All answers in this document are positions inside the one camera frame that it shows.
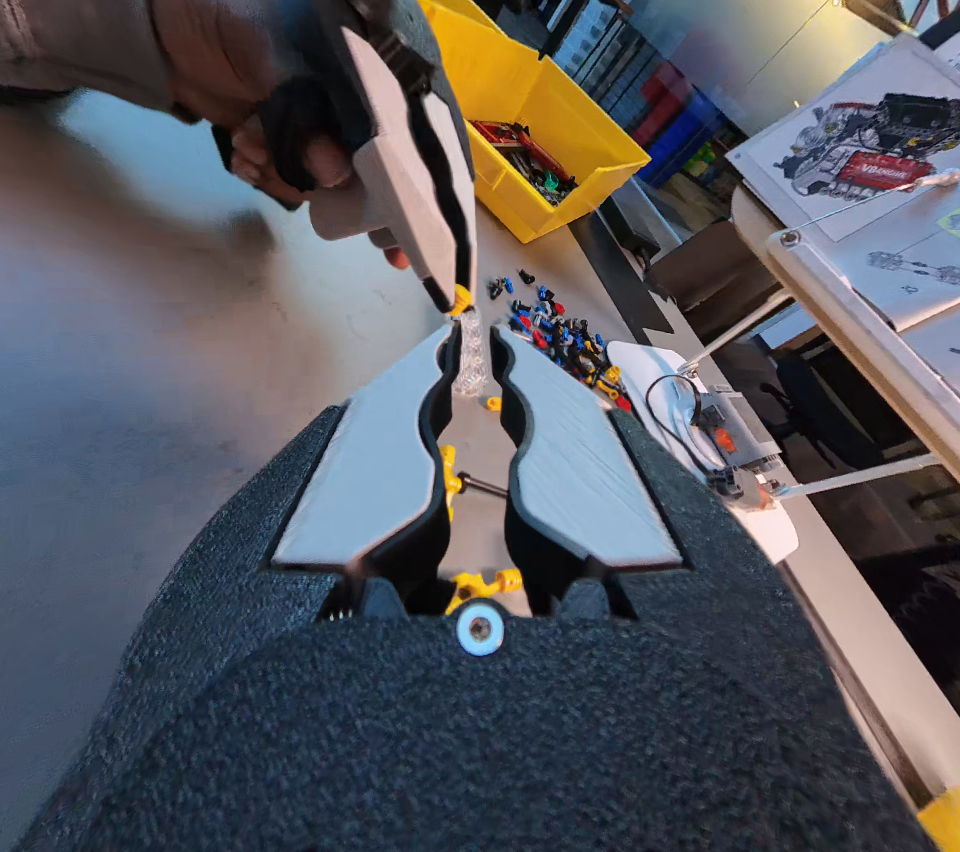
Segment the clear toy brick block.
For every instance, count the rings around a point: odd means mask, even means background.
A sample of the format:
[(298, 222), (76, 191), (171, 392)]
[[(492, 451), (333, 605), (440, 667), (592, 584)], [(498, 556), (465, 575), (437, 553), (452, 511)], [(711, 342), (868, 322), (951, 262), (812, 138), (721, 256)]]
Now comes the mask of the clear toy brick block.
[(476, 306), (453, 322), (460, 329), (459, 372), (453, 382), (453, 393), (466, 399), (480, 399), (489, 385), (487, 330)]

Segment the person's left hand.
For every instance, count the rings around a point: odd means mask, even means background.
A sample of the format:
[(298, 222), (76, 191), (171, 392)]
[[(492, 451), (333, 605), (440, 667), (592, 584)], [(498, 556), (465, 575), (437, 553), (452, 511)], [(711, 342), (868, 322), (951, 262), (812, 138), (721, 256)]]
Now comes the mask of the person's left hand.
[(314, 230), (323, 233), (323, 196), (345, 214), (328, 240), (358, 229), (362, 204), (350, 160), (329, 136), (306, 147), (305, 165), (316, 186), (307, 193), (282, 182), (258, 115), (259, 105), (284, 78), (276, 0), (141, 0), (150, 25), (153, 57), (137, 61), (132, 86), (158, 102), (160, 82), (171, 111), (207, 120), (225, 134), (227, 169), (278, 202), (309, 203)]

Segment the shelf of coloured storage bins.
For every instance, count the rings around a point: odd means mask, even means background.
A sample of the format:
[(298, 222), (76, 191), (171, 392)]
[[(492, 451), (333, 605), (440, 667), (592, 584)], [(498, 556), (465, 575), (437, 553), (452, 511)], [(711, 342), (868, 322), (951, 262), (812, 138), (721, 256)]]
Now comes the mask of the shelf of coloured storage bins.
[(690, 182), (715, 202), (739, 183), (727, 153), (745, 139), (696, 80), (640, 29), (632, 15), (586, 0), (555, 63), (650, 157), (636, 174), (662, 191)]

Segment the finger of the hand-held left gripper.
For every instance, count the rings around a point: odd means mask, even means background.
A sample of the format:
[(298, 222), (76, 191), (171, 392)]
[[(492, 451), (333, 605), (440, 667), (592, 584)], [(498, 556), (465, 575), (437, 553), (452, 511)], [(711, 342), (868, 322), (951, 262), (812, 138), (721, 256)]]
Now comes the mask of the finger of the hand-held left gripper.
[(438, 149), (445, 162), (446, 178), (442, 182), (441, 209), (447, 218), (455, 243), (455, 285), (462, 284), (477, 293), (477, 242), (475, 222), (474, 177), (469, 150), (462, 142), (462, 122), (456, 119), (450, 105), (436, 92), (421, 99), (423, 112)]
[(370, 44), (350, 29), (344, 42), (371, 108), (372, 138), (354, 153), (353, 165), (373, 227), (390, 232), (438, 310), (451, 314), (457, 246), (415, 142), (407, 96)]

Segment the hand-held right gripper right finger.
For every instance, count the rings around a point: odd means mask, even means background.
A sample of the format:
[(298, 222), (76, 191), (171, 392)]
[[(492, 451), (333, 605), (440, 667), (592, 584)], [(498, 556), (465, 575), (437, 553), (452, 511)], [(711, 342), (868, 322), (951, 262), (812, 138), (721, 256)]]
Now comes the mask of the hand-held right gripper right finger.
[(508, 503), (519, 531), (603, 570), (682, 563), (611, 408), (507, 326), (489, 332), (499, 422), (514, 445)]

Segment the yellow plastic bin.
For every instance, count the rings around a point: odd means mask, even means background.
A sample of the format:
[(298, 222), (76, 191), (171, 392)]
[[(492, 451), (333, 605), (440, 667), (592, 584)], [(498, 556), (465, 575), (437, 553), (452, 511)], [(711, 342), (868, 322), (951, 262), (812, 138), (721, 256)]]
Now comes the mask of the yellow plastic bin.
[(557, 206), (469, 126), (480, 202), (521, 243), (592, 213), (650, 156), (548, 57), (510, 39), (473, 0), (417, 0), (467, 120), (517, 123), (577, 186)]
[(951, 786), (917, 812), (918, 821), (941, 851), (959, 851), (959, 792), (958, 785)]

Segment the yellow piston axle assembly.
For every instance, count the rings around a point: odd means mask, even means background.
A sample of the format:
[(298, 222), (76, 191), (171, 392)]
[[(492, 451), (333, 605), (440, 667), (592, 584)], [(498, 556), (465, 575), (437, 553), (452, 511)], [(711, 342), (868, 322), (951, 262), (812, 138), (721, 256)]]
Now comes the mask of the yellow piston axle assembly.
[(438, 450), (442, 464), (442, 476), (443, 485), (445, 488), (447, 514), (451, 521), (454, 517), (454, 498), (461, 496), (467, 491), (475, 491), (496, 498), (508, 498), (509, 493), (507, 489), (496, 486), (485, 480), (474, 478), (466, 472), (457, 472), (455, 470), (456, 451), (453, 446), (439, 446)]
[(515, 594), (524, 589), (522, 573), (517, 568), (497, 570), (489, 582), (481, 573), (461, 572), (450, 583), (454, 586), (454, 592), (443, 613), (446, 617), (474, 599)]

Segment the pile of small toy pieces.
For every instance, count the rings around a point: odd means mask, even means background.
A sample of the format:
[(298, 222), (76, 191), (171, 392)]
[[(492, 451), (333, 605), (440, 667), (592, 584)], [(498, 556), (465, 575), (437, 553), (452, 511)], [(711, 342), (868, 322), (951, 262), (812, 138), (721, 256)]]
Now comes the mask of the pile of small toy pieces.
[(489, 279), (486, 290), (492, 302), (504, 300), (508, 330), (607, 403), (634, 410), (622, 372), (609, 358), (607, 342), (586, 319), (569, 313), (551, 288), (520, 268), (515, 275)]

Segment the white book stand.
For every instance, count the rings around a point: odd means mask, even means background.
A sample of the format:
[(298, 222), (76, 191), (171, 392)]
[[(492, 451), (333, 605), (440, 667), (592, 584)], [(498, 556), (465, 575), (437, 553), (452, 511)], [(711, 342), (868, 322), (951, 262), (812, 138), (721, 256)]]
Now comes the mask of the white book stand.
[(779, 284), (763, 305), (718, 336), (698, 354), (679, 354), (654, 347), (612, 342), (613, 361), (620, 366), (642, 421), (653, 426), (654, 436), (693, 474), (722, 466), (709, 437), (697, 436), (690, 424), (695, 401), (708, 387), (699, 379), (700, 365), (727, 342), (759, 324), (789, 300), (802, 306), (811, 319), (873, 388), (882, 395), (906, 426), (925, 446), (925, 454), (871, 466), (824, 481), (778, 486), (775, 509), (796, 496), (863, 483), (887, 475), (941, 466), (958, 479), (958, 389), (938, 376), (901, 337), (886, 324), (858, 293), (816, 257), (783, 259), (782, 223), (745, 186), (731, 204), (734, 223), (742, 240)]

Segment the grey battery box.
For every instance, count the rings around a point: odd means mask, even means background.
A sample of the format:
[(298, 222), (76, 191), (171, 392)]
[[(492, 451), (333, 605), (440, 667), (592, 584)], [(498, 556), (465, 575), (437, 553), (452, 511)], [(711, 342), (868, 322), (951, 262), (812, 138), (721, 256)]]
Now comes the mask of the grey battery box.
[(744, 396), (727, 386), (700, 393), (696, 424), (729, 466), (768, 474), (782, 464), (782, 450)]

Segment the grey desk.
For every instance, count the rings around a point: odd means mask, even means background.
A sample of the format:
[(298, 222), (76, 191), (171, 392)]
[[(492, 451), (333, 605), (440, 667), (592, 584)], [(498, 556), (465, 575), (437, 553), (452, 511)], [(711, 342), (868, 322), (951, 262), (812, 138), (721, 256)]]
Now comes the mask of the grey desk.
[(321, 621), (266, 551), (361, 350), (290, 318), (204, 132), (2, 110), (2, 850), (934, 850), (736, 538), (624, 618)]

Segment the grey toy motor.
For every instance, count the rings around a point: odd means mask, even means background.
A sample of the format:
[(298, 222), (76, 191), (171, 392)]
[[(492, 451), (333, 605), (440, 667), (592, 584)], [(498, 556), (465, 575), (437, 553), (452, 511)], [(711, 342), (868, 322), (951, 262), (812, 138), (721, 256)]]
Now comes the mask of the grey toy motor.
[(706, 484), (727, 507), (742, 511), (771, 510), (777, 504), (777, 482), (769, 482), (762, 474), (727, 466), (710, 473)]

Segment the heap of red black parts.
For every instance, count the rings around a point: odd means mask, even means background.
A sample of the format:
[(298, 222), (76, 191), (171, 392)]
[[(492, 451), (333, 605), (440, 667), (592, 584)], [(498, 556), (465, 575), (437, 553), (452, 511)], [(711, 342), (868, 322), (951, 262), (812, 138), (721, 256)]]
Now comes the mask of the heap of red black parts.
[(558, 207), (579, 187), (576, 177), (534, 141), (527, 126), (477, 119), (469, 124), (551, 206)]

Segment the instruction booklet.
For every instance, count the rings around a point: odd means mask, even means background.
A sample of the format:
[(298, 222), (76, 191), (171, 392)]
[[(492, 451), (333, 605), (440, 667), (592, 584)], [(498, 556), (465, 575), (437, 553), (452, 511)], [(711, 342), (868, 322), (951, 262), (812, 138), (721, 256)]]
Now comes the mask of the instruction booklet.
[(783, 260), (816, 257), (958, 389), (958, 35), (877, 47), (733, 152), (782, 224)]

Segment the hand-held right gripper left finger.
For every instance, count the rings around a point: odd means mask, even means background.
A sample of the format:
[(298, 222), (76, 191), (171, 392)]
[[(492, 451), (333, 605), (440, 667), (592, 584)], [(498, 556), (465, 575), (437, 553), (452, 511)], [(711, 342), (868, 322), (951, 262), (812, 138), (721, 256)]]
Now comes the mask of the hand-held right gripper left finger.
[(346, 402), (271, 556), (276, 568), (438, 570), (450, 545), (439, 437), (462, 330), (444, 326)]

